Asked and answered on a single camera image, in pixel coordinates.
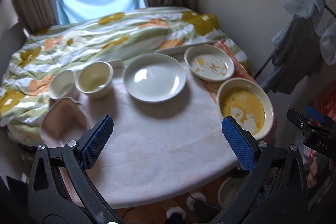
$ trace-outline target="white table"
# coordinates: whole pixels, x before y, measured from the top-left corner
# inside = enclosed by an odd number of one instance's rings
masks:
[[[112,208],[133,207],[196,189],[238,161],[221,133],[209,92],[183,61],[187,84],[172,100],[146,104],[131,98],[116,69],[114,91],[100,100],[80,96],[89,120],[114,120],[114,132],[87,174]],[[81,202],[70,190],[73,201]]]

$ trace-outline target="screw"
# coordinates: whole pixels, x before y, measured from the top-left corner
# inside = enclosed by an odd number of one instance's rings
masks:
[[[68,146],[70,147],[74,147],[77,144],[77,142],[75,140],[69,141],[68,142]]]
[[[265,147],[267,147],[267,143],[264,142],[264,141],[260,141],[259,146],[265,148]]]
[[[293,150],[293,151],[297,151],[297,146],[294,145],[294,144],[292,144],[292,145],[291,145],[291,150]]]
[[[38,150],[43,150],[45,149],[45,144],[40,144],[39,147],[37,148]]]

